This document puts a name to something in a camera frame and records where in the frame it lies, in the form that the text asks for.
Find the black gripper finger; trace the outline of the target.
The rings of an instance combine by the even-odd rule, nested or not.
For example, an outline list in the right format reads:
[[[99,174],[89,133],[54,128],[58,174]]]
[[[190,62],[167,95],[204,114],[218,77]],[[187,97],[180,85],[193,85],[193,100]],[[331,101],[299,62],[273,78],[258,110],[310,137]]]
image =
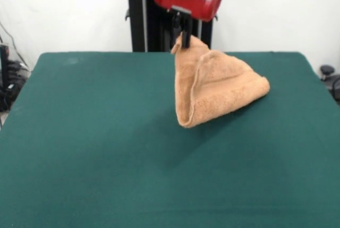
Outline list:
[[[180,12],[175,12],[172,19],[173,27],[173,42],[175,43],[178,36],[181,34],[181,14]]]
[[[190,39],[192,32],[192,19],[189,15],[182,16],[182,47],[190,47]]]

